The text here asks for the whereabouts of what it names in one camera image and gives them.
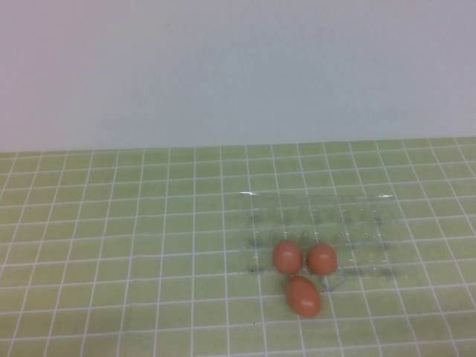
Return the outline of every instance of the plastic egg carton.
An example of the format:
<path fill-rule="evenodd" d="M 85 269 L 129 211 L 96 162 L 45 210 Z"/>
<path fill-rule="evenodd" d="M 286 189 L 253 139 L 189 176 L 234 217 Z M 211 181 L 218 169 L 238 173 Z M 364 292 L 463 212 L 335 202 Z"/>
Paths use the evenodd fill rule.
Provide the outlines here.
<path fill-rule="evenodd" d="M 335 249 L 338 269 L 321 281 L 328 290 L 353 277 L 396 276 L 387 258 L 387 252 L 400 243 L 398 225 L 402 224 L 393 196 L 242 192 L 238 199 L 242 208 L 239 265 L 244 273 L 274 271 L 274 247 L 280 241 L 291 240 L 300 246 L 304 256 L 317 242 Z M 302 273 L 309 272 L 304 267 Z"/>

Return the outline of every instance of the eggshell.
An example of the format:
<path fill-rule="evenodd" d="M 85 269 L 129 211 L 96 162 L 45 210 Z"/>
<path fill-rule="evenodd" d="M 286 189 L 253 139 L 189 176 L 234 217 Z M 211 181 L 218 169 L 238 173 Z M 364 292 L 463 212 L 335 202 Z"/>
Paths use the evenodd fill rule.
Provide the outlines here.
<path fill-rule="evenodd" d="M 294 275 L 303 266 L 303 252 L 299 245 L 286 240 L 274 247 L 273 264 L 280 273 Z"/>
<path fill-rule="evenodd" d="M 286 299 L 290 307 L 305 318 L 315 317 L 321 310 L 321 296 L 311 280 L 293 277 L 286 287 Z"/>
<path fill-rule="evenodd" d="M 337 254 L 330 245 L 318 243 L 307 252 L 306 263 L 313 274 L 329 275 L 337 269 Z"/>

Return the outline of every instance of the clear plastic egg tray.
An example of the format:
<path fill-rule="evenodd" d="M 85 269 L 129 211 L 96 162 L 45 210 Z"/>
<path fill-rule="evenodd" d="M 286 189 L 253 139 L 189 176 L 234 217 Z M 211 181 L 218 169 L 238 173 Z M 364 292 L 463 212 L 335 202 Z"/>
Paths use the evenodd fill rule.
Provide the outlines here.
<path fill-rule="evenodd" d="M 303 250 L 317 242 L 330 244 L 338 256 L 333 290 L 352 277 L 394 278 L 387 253 L 398 248 L 398 202 L 393 196 L 296 196 L 242 192 L 240 266 L 242 272 L 274 271 L 272 252 L 283 240 Z M 302 274 L 308 274 L 306 264 Z"/>

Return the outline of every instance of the white grout line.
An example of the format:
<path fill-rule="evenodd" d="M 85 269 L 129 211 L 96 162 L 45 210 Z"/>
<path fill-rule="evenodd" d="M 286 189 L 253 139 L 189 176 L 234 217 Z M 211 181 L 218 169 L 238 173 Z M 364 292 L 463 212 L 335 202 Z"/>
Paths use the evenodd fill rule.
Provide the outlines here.
<path fill-rule="evenodd" d="M 410 160 L 410 156 L 408 155 L 408 152 L 407 152 L 406 150 L 405 150 L 405 154 L 407 155 L 408 160 Z M 416 173 L 414 167 L 412 167 L 412 170 L 413 170 L 414 174 L 416 175 L 417 173 Z M 425 191 L 423 190 L 423 186 L 421 185 L 421 182 L 420 182 L 420 181 L 419 181 L 419 185 L 420 185 L 420 188 L 422 189 L 423 194 L 425 195 L 425 198 L 428 198 L 427 195 L 426 195 L 426 193 L 425 193 Z M 430 206 L 431 212 L 432 212 L 433 215 L 434 215 L 432 206 L 431 206 L 431 205 L 429 205 L 429 206 Z M 441 229 L 441 226 L 440 226 L 440 223 L 438 222 L 438 220 L 437 220 L 437 224 L 438 224 L 438 228 L 440 229 L 441 234 L 442 234 L 443 236 L 445 236 L 445 235 L 443 234 L 443 230 Z M 418 254 L 420 260 L 423 261 L 423 259 L 421 258 L 421 255 L 420 255 L 420 252 L 419 252 L 419 249 L 418 249 L 417 245 L 415 245 L 415 249 L 416 249 L 416 252 L 417 252 L 417 254 Z M 438 309 L 439 309 L 439 311 L 442 313 L 442 317 L 443 317 L 443 321 L 444 321 L 445 326 L 446 326 L 446 330 L 448 331 L 448 334 L 449 334 L 451 340 L 453 340 L 453 341 L 452 341 L 453 349 L 454 349 L 454 351 L 455 351 L 455 353 L 456 353 L 456 356 L 457 356 L 457 357 L 460 357 L 460 354 L 459 354 L 459 352 L 458 352 L 458 350 L 457 350 L 457 347 L 456 347 L 456 344 L 455 344 L 455 342 L 454 342 L 453 332 L 451 331 L 451 327 L 449 326 L 449 323 L 448 323 L 448 320 L 446 319 L 446 316 L 443 314 L 443 309 L 442 309 L 442 307 L 441 307 L 440 301 L 438 300 L 437 294 L 436 294 L 436 292 L 434 291 L 433 284 L 431 283 L 430 274 L 428 273 L 428 270 L 427 270 L 425 264 L 422 264 L 422 267 L 423 267 L 423 270 L 425 271 L 425 276 L 426 276 L 426 278 L 428 279 L 428 283 L 430 284 L 430 289 L 431 289 L 431 292 L 433 293 L 433 297 L 434 297 L 435 301 L 437 302 Z"/>
<path fill-rule="evenodd" d="M 378 150 L 378 148 L 377 148 L 377 154 L 379 155 L 380 160 L 382 160 L 382 156 L 380 155 L 380 151 Z M 387 172 L 387 168 L 386 168 L 385 166 L 383 166 L 383 167 L 384 167 L 384 172 L 385 172 L 385 175 L 387 176 L 387 179 L 390 180 L 390 177 L 389 177 L 388 172 Z M 359 180 L 360 180 L 360 182 L 361 182 L 361 184 L 362 184 L 362 178 L 361 178 L 361 176 L 360 176 L 360 173 L 358 174 L 358 178 L 359 178 Z M 391 187 L 391 189 L 392 189 L 393 195 L 396 196 L 396 192 L 395 192 L 395 190 L 394 190 L 394 188 L 393 188 L 393 185 L 391 184 L 390 187 Z M 399 206 L 400 213 L 403 215 L 403 210 L 402 210 L 402 208 L 401 208 L 401 206 L 400 206 L 400 203 L 399 203 L 399 200 L 398 200 L 398 199 L 396 200 L 396 203 L 397 203 L 398 206 Z M 379 230 L 380 242 L 382 242 L 382 235 L 380 234 L 380 228 L 377 227 L 377 229 Z M 393 266 L 392 266 L 392 264 L 390 264 L 390 259 L 389 259 L 389 256 L 388 256 L 386 250 L 384 250 L 384 255 L 385 255 L 385 258 L 386 258 L 386 260 L 387 260 L 387 266 L 388 266 L 388 268 L 390 269 L 390 271 L 392 272 L 392 274 L 394 274 Z M 398 284 L 396 283 L 395 280 L 393 280 L 393 285 L 395 286 L 395 291 L 396 291 L 396 293 L 397 293 L 398 296 L 399 296 L 399 301 L 400 301 L 400 304 L 402 305 L 403 313 L 404 313 L 404 315 L 405 315 L 405 319 L 406 319 L 406 321 L 407 321 L 408 327 L 409 327 L 409 329 L 410 329 L 410 331 L 411 331 L 411 335 L 413 336 L 414 342 L 417 343 L 417 342 L 418 342 L 417 334 L 415 333 L 415 329 L 414 329 L 413 325 L 412 325 L 411 322 L 410 322 L 410 318 L 409 318 L 409 316 L 408 316 L 407 308 L 405 307 L 405 303 L 404 303 L 404 301 L 403 301 L 402 291 L 401 291 L 401 289 L 399 288 L 399 286 L 398 286 Z M 419 348 L 416 349 L 416 352 L 418 353 L 418 356 L 419 356 L 419 357 L 422 357 L 422 353 L 421 353 L 421 351 L 419 350 Z"/>
<path fill-rule="evenodd" d="M 92 160 L 93 160 L 93 157 L 94 155 L 91 155 L 91 159 L 89 161 L 89 166 L 91 166 L 91 163 L 92 163 Z M 84 195 L 86 194 L 86 186 L 84 187 L 83 189 L 83 198 L 84 198 Z M 73 228 L 73 236 L 74 236 L 74 233 L 76 232 L 77 230 L 77 225 L 78 225 L 78 222 L 79 222 L 79 218 L 80 218 L 80 214 L 81 214 L 81 209 L 83 207 L 83 200 L 81 200 L 81 203 L 80 203 L 80 208 L 79 210 L 77 211 L 77 220 L 76 220 L 76 223 L 74 224 L 74 228 Z M 71 252 L 73 250 L 73 240 L 71 239 L 70 243 L 69 243 L 69 247 L 68 247 L 68 255 L 66 256 L 66 261 L 65 261 L 65 268 L 63 269 L 63 272 L 62 272 L 62 276 L 61 276 L 61 282 L 59 284 L 59 289 L 58 289 L 58 295 L 57 295 L 57 301 L 56 303 L 54 304 L 54 312 L 53 312 L 53 317 L 51 319 L 51 325 L 50 325 L 50 329 L 48 331 L 48 339 L 46 340 L 46 344 L 45 344 L 45 349 L 43 351 L 43 356 L 46 357 L 47 353 L 48 353 L 48 346 L 50 344 L 50 339 L 51 339 L 51 334 L 53 333 L 53 328 L 54 328 L 54 322 L 55 322 L 55 319 L 56 319 L 56 316 L 57 316 L 57 311 L 58 311 L 58 306 L 60 304 L 60 298 L 61 298 L 61 292 L 62 292 L 62 288 L 63 286 L 65 285 L 65 277 L 66 277 L 66 268 L 68 267 L 68 262 L 70 260 L 70 257 L 71 257 Z"/>
<path fill-rule="evenodd" d="M 116 168 L 115 168 L 115 171 L 114 171 L 114 178 L 112 179 L 113 187 L 114 187 L 116 175 L 118 173 L 118 162 L 119 162 L 119 152 L 117 152 L 117 154 L 116 154 Z M 109 204 L 108 204 L 108 207 L 107 207 L 106 224 L 104 225 L 104 229 L 103 229 L 103 237 L 106 235 L 106 229 L 107 229 L 107 226 L 108 226 L 107 222 L 108 222 L 108 218 L 109 218 L 109 213 L 111 212 L 111 203 L 112 203 L 112 200 L 109 201 Z M 100 257 L 103 253 L 103 246 L 104 246 L 104 239 L 101 240 L 101 244 L 100 244 L 100 248 L 99 248 L 99 258 L 97 259 L 96 272 L 94 273 L 94 281 L 92 282 L 91 297 L 89 299 L 89 309 L 88 309 L 88 314 L 86 316 L 86 324 L 85 324 L 85 327 L 84 327 L 83 340 L 81 341 L 80 357 L 83 357 L 84 346 L 86 345 L 86 334 L 88 333 L 88 329 L 89 329 L 89 318 L 91 317 L 91 307 L 92 307 L 92 303 L 93 303 L 93 300 L 94 300 L 94 293 L 95 293 L 95 290 L 96 290 L 97 276 L 99 275 L 99 265 L 100 265 L 100 262 L 101 262 Z"/>
<path fill-rule="evenodd" d="M 251 177 L 249 175 L 250 172 L 250 161 L 248 159 L 248 147 L 245 147 L 245 154 L 246 154 L 246 170 L 248 171 L 248 188 L 251 190 Z M 251 212 L 253 212 L 253 201 L 252 198 L 250 199 L 250 204 L 251 204 Z M 256 232 L 253 230 L 253 240 L 254 244 L 256 246 Z M 260 267 L 260 261 L 258 258 L 258 254 L 256 253 L 256 264 L 257 267 Z M 261 321 L 263 322 L 263 344 L 264 344 L 264 350 L 265 350 L 265 356 L 268 355 L 268 339 L 266 337 L 266 327 L 265 327 L 265 310 L 263 307 L 263 295 L 262 295 L 262 290 L 261 290 L 261 276 L 260 274 L 257 275 L 258 279 L 258 295 L 260 297 L 260 310 L 261 310 Z"/>
<path fill-rule="evenodd" d="M 300 157 L 299 145 L 296 145 L 296 149 L 297 149 L 297 153 L 298 153 L 297 156 Z M 303 176 L 304 190 L 306 191 L 306 195 L 308 197 L 309 214 L 312 217 L 312 208 L 311 208 L 311 202 L 309 200 L 309 191 L 307 189 L 306 177 L 304 175 L 304 169 L 303 169 L 303 164 L 302 164 L 301 159 L 299 160 L 299 165 L 300 165 L 301 175 Z M 313 227 L 314 227 L 314 237 L 315 237 L 315 239 L 317 239 L 317 231 L 315 230 L 315 225 L 314 224 L 313 224 Z M 329 283 L 327 281 L 327 277 L 324 278 L 324 281 L 325 281 L 325 284 L 326 284 L 326 288 L 328 289 L 329 288 Z M 344 357 L 344 350 L 342 349 L 341 331 L 339 330 L 339 327 L 338 327 L 338 324 L 337 324 L 335 310 L 334 310 L 334 303 L 332 302 L 331 294 L 329 294 L 329 305 L 330 305 L 330 310 L 332 312 L 332 319 L 334 320 L 335 333 L 337 334 L 339 347 L 341 348 L 341 357 Z"/>
<path fill-rule="evenodd" d="M 170 164 L 170 152 L 171 150 L 168 149 L 168 160 L 167 162 Z M 167 194 L 169 192 L 169 174 L 170 174 L 170 167 L 167 170 L 167 181 L 165 186 L 165 213 L 167 214 Z M 164 227 L 162 228 L 162 242 L 161 242 L 161 254 L 164 253 L 164 243 L 165 243 L 165 232 L 167 227 L 167 216 L 164 217 Z M 161 303 L 161 287 L 162 287 L 162 271 L 164 266 L 164 258 L 161 258 L 161 267 L 160 272 L 158 273 L 158 292 L 157 292 L 157 310 L 155 311 L 155 330 L 158 330 L 158 318 L 160 315 L 160 303 Z M 153 356 L 157 356 L 157 344 L 158 344 L 158 334 L 154 334 L 154 350 Z"/>
<path fill-rule="evenodd" d="M 66 160 L 68 159 L 68 154 L 65 155 L 65 158 L 64 158 L 64 161 L 63 161 L 63 168 L 65 167 L 66 165 Z M 34 183 L 34 180 L 36 178 L 36 174 L 35 176 L 33 177 L 33 180 L 31 181 L 31 186 L 30 186 L 30 189 L 28 191 L 28 196 L 30 195 L 31 193 L 31 187 L 33 186 L 33 183 Z M 56 197 L 57 197 L 57 194 L 58 194 L 58 190 L 59 190 L 59 187 L 56 189 L 55 193 L 54 193 L 54 198 L 53 198 L 53 202 L 55 201 Z M 25 206 L 22 208 L 22 212 L 20 213 L 20 217 L 19 217 L 19 222 L 22 220 L 22 217 L 23 217 L 23 213 L 25 212 L 25 208 L 26 208 L 26 204 Z M 46 235 L 46 228 L 48 227 L 48 222 L 51 218 L 51 214 L 53 213 L 53 205 L 50 207 L 50 211 L 48 213 L 48 218 L 47 218 L 47 224 L 45 225 L 45 228 L 43 230 L 43 234 L 42 234 L 42 238 L 41 240 L 39 241 L 39 247 L 38 247 L 38 251 L 36 253 L 36 257 L 35 257 L 35 263 L 38 263 L 38 259 L 39 259 L 39 255 L 41 254 L 41 250 L 42 250 L 42 240 L 45 238 L 45 235 Z M 15 229 L 15 233 L 13 234 L 13 237 L 15 237 L 15 235 L 17 234 L 18 232 L 18 227 L 19 225 L 17 225 L 16 229 Z M 31 282 L 33 281 L 33 276 L 35 274 L 35 270 L 36 270 L 36 266 L 33 265 L 32 269 L 31 269 L 31 272 L 30 272 L 30 277 L 28 278 L 28 285 L 27 285 L 27 288 L 26 288 L 26 291 L 25 291 L 25 297 L 23 299 L 23 302 L 22 302 L 22 308 L 20 309 L 20 313 L 19 313 L 19 316 L 18 316 L 18 320 L 16 322 L 16 326 L 15 326 L 15 332 L 13 333 L 13 337 L 11 339 L 11 342 L 10 342 L 10 347 L 8 349 L 8 353 L 7 353 L 7 356 L 10 356 L 10 354 L 12 353 L 12 349 L 13 349 L 13 345 L 15 344 L 15 340 L 16 340 L 16 337 L 18 335 L 18 331 L 19 331 L 19 328 L 20 328 L 20 323 L 22 321 L 22 316 L 23 316 L 23 312 L 25 310 L 25 306 L 26 306 L 26 303 L 27 303 L 27 299 L 28 299 L 28 292 L 30 290 L 30 287 L 31 287 Z"/>
<path fill-rule="evenodd" d="M 141 192 L 142 192 L 142 178 L 144 177 L 144 159 L 145 159 L 145 149 L 142 150 L 141 185 L 139 186 L 138 197 L 141 197 Z M 139 198 L 138 198 L 137 199 L 137 207 L 135 208 L 134 228 L 132 229 L 131 249 L 130 249 L 130 254 L 129 254 L 129 266 L 127 267 L 126 290 L 124 292 L 124 300 L 123 300 L 123 306 L 122 306 L 122 316 L 120 317 L 120 329 L 119 329 L 118 344 L 116 346 L 116 357 L 120 357 L 120 342 L 122 341 L 122 336 L 123 336 L 123 331 L 124 331 L 124 324 L 125 324 L 125 318 L 126 318 L 127 295 L 129 293 L 129 282 L 131 280 L 132 264 L 133 264 L 134 257 L 135 257 L 135 255 L 134 255 L 135 232 L 137 231 L 137 221 L 138 221 L 138 217 L 140 216 L 140 211 L 139 211 L 140 206 L 141 206 L 141 202 L 139 201 Z"/>
<path fill-rule="evenodd" d="M 224 269 L 225 269 L 225 313 L 226 313 L 226 343 L 227 343 L 227 354 L 231 354 L 230 350 L 230 312 L 228 311 L 229 299 L 228 299 L 228 267 L 227 267 L 227 260 L 226 260 L 226 230 L 225 230 L 225 195 L 223 193 L 223 160 L 222 160 L 222 148 L 220 147 L 220 186 L 222 189 L 222 234 L 223 234 L 223 262 L 224 262 Z"/>

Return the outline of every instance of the green tile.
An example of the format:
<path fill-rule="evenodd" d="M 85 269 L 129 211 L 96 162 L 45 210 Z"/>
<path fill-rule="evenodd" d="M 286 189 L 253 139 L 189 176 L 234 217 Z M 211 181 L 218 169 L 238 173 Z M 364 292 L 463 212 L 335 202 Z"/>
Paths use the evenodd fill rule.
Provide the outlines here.
<path fill-rule="evenodd" d="M 361 184 L 361 180 L 356 171 L 332 171 L 331 173 L 335 186 Z"/>
<path fill-rule="evenodd" d="M 442 316 L 416 316 L 410 322 L 418 341 L 439 341 L 450 338 Z"/>
<path fill-rule="evenodd" d="M 54 309 L 58 286 L 34 286 L 28 289 L 24 310 L 52 310 Z"/>
<path fill-rule="evenodd" d="M 104 239 L 102 258 L 128 257 L 131 254 L 131 248 L 132 237 Z"/>
<path fill-rule="evenodd" d="M 304 171 L 319 171 L 327 170 L 326 156 L 304 156 L 300 158 L 301 165 Z"/>
<path fill-rule="evenodd" d="M 189 234 L 167 234 L 164 242 L 164 253 L 191 253 L 193 247 L 193 235 Z"/>
<path fill-rule="evenodd" d="M 230 324 L 255 324 L 261 322 L 260 299 L 231 299 L 228 301 Z"/>
<path fill-rule="evenodd" d="M 182 301 L 192 298 L 192 281 L 189 278 L 166 279 L 161 283 L 161 301 Z"/>
<path fill-rule="evenodd" d="M 160 305 L 158 314 L 159 329 L 178 329 L 190 327 L 191 321 L 191 303 L 170 303 L 167 305 Z"/>
<path fill-rule="evenodd" d="M 193 308 L 193 325 L 195 327 L 226 324 L 226 302 L 196 302 Z"/>
<path fill-rule="evenodd" d="M 271 145 L 250 145 L 246 148 L 248 158 L 272 157 Z"/>
<path fill-rule="evenodd" d="M 16 337 L 48 336 L 53 312 L 24 312 Z"/>
<path fill-rule="evenodd" d="M 425 180 L 444 180 L 445 174 L 441 170 L 440 165 L 424 165 L 414 167 L 418 179 Z"/>
<path fill-rule="evenodd" d="M 3 161 L 0 160 L 0 167 L 3 166 Z M 17 158 L 13 162 L 12 173 L 31 173 L 35 172 L 38 167 L 39 157 L 36 158 Z"/>
<path fill-rule="evenodd" d="M 141 199 L 139 201 L 139 215 L 158 215 L 165 213 L 165 199 Z"/>
<path fill-rule="evenodd" d="M 473 234 L 465 217 L 440 218 L 439 221 L 445 237 L 464 237 Z"/>
<path fill-rule="evenodd" d="M 97 267 L 97 281 L 113 281 L 127 279 L 127 271 L 129 269 L 129 260 L 100 260 Z"/>
<path fill-rule="evenodd" d="M 436 288 L 435 294 L 443 311 L 472 310 L 474 305 L 463 286 Z"/>
<path fill-rule="evenodd" d="M 59 309 L 89 307 L 91 301 L 92 284 L 63 286 L 59 296 Z"/>
<path fill-rule="evenodd" d="M 451 186 L 457 196 L 473 196 L 476 192 L 476 180 L 458 180 L 452 181 Z"/>
<path fill-rule="evenodd" d="M 118 266 L 120 269 L 126 265 L 124 262 L 120 261 L 117 264 L 112 264 L 114 266 Z M 160 274 L 161 268 L 161 258 L 157 257 L 134 257 L 131 263 L 131 272 L 130 272 L 130 279 L 152 279 L 157 278 Z M 126 279 L 127 278 L 127 271 L 125 273 L 121 271 L 120 274 L 117 274 L 118 279 Z"/>
<path fill-rule="evenodd" d="M 331 170 L 353 169 L 356 167 L 351 154 L 328 155 L 327 160 Z"/>
<path fill-rule="evenodd" d="M 192 257 L 171 256 L 164 257 L 162 263 L 163 277 L 183 277 L 192 274 Z"/>
<path fill-rule="evenodd" d="M 341 335 L 342 345 L 345 347 L 376 343 L 375 333 L 370 320 L 339 321 L 338 330 Z"/>
<path fill-rule="evenodd" d="M 296 321 L 298 319 L 283 296 L 264 297 L 263 315 L 265 321 Z"/>
<path fill-rule="evenodd" d="M 120 330 L 122 308 L 94 309 L 89 315 L 87 333 L 107 333 Z"/>
<path fill-rule="evenodd" d="M 195 183 L 195 193 L 197 195 L 206 195 L 209 193 L 221 193 L 221 180 L 220 178 L 198 178 Z M 181 195 L 193 194 L 193 190 L 189 193 L 188 190 L 185 190 Z"/>
<path fill-rule="evenodd" d="M 220 274 L 224 271 L 225 261 L 222 253 L 195 256 L 195 274 Z"/>
<path fill-rule="evenodd" d="M 474 312 L 448 315 L 446 320 L 453 333 L 453 338 L 475 338 L 475 318 L 476 313 Z"/>
<path fill-rule="evenodd" d="M 230 351 L 231 353 L 256 353 L 265 350 L 263 328 L 231 327 Z"/>
<path fill-rule="evenodd" d="M 228 297 L 258 296 L 258 276 L 231 275 L 228 276 Z"/>
<path fill-rule="evenodd" d="M 393 189 L 395 190 L 395 195 L 399 200 L 425 198 L 422 188 L 417 183 L 394 184 Z"/>
<path fill-rule="evenodd" d="M 146 149 L 144 164 L 166 164 L 169 161 L 169 149 Z"/>
<path fill-rule="evenodd" d="M 416 246 L 425 262 L 452 259 L 448 246 L 442 240 L 418 242 Z"/>
<path fill-rule="evenodd" d="M 143 150 L 119 151 L 118 166 L 142 165 Z"/>
<path fill-rule="evenodd" d="M 300 330 L 298 323 L 266 325 L 268 351 L 300 350 Z"/>
<path fill-rule="evenodd" d="M 361 318 L 369 315 L 364 295 L 361 292 L 332 296 L 337 318 Z"/>
<path fill-rule="evenodd" d="M 298 144 L 301 155 L 320 155 L 324 154 L 324 145 L 322 143 L 304 143 Z"/>
<path fill-rule="evenodd" d="M 400 206 L 406 218 L 428 218 L 433 216 L 427 201 L 402 202 Z"/>
<path fill-rule="evenodd" d="M 457 147 L 436 148 L 434 149 L 434 154 L 436 155 L 439 162 L 455 162 L 464 160 Z"/>
<path fill-rule="evenodd" d="M 223 160 L 238 159 L 238 158 L 246 158 L 245 147 L 242 147 L 242 146 L 222 147 Z"/>
<path fill-rule="evenodd" d="M 245 160 L 222 162 L 223 176 L 248 175 L 248 165 Z"/>
<path fill-rule="evenodd" d="M 116 182 L 136 182 L 141 180 L 142 167 L 119 167 Z"/>
<path fill-rule="evenodd" d="M 158 280 L 129 281 L 127 303 L 156 303 L 158 297 Z"/>
<path fill-rule="evenodd" d="M 94 169 L 89 173 L 88 184 L 110 184 L 114 181 L 115 169 Z"/>
<path fill-rule="evenodd" d="M 226 296 L 224 277 L 196 277 L 193 297 L 197 300 L 219 299 Z"/>
<path fill-rule="evenodd" d="M 442 164 L 443 171 L 448 179 L 470 179 L 473 177 L 471 170 L 466 164 Z"/>
<path fill-rule="evenodd" d="M 52 188 L 32 188 L 28 197 L 28 205 L 52 203 L 57 189 Z"/>
<path fill-rule="evenodd" d="M 428 139 L 405 139 L 403 141 L 403 144 L 405 145 L 406 148 L 408 149 L 414 149 L 417 147 L 428 147 L 429 142 Z"/>
<path fill-rule="evenodd" d="M 476 257 L 476 245 L 473 238 L 450 239 L 448 243 L 456 259 Z"/>
<path fill-rule="evenodd" d="M 167 214 L 192 212 L 193 197 L 170 197 L 167 200 Z"/>
<path fill-rule="evenodd" d="M 30 188 L 31 182 L 33 187 L 56 186 L 59 179 L 59 173 L 18 173 L 10 176 L 4 188 Z"/>
<path fill-rule="evenodd" d="M 411 167 L 388 167 L 387 174 L 391 182 L 417 181 Z"/>
<path fill-rule="evenodd" d="M 422 182 L 423 190 L 429 199 L 440 199 L 443 197 L 453 197 L 451 186 L 444 181 Z"/>
<path fill-rule="evenodd" d="M 383 169 L 363 169 L 358 174 L 363 184 L 384 184 L 388 182 L 387 173 Z"/>
<path fill-rule="evenodd" d="M 460 284 L 463 282 L 458 267 L 453 262 L 426 264 L 426 271 L 433 286 Z"/>
<path fill-rule="evenodd" d="M 385 318 L 373 321 L 381 344 L 413 342 L 410 325 L 406 318 Z"/>
<path fill-rule="evenodd" d="M 173 182 L 169 184 L 169 194 L 173 193 L 173 189 L 179 190 L 180 187 L 173 187 Z M 164 197 L 167 192 L 167 183 L 166 182 L 143 182 L 141 188 L 141 197 Z"/>
<path fill-rule="evenodd" d="M 126 283 L 98 283 L 94 288 L 92 306 L 122 305 Z"/>
<path fill-rule="evenodd" d="M 448 147 L 450 145 L 456 145 L 454 138 L 431 138 L 429 141 L 430 145 L 433 147 Z"/>
<path fill-rule="evenodd" d="M 62 173 L 61 181 L 59 184 L 61 186 L 66 186 L 67 184 L 85 184 L 88 179 L 88 171 L 65 171 Z"/>
<path fill-rule="evenodd" d="M 195 149 L 192 147 L 176 147 L 170 149 L 170 162 L 192 162 L 195 160 Z"/>

